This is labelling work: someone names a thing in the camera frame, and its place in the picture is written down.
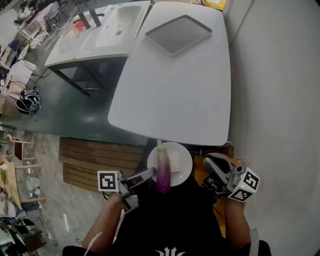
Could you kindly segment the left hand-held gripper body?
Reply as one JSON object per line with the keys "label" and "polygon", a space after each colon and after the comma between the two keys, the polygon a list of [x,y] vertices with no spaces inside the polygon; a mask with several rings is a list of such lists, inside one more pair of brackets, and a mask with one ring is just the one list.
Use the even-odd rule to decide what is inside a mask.
{"label": "left hand-held gripper body", "polygon": [[124,213],[128,214],[139,207],[138,196],[134,187],[141,181],[139,174],[125,178],[119,171],[98,171],[98,191],[105,193],[115,192],[123,199]]}

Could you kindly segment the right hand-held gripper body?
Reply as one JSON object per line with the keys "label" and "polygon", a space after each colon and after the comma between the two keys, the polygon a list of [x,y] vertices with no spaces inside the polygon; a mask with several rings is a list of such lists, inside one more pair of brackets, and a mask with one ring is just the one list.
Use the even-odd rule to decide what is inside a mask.
{"label": "right hand-held gripper body", "polygon": [[249,168],[236,164],[229,180],[220,180],[210,174],[202,182],[202,186],[213,193],[217,199],[229,198],[245,202],[257,192],[260,178]]}

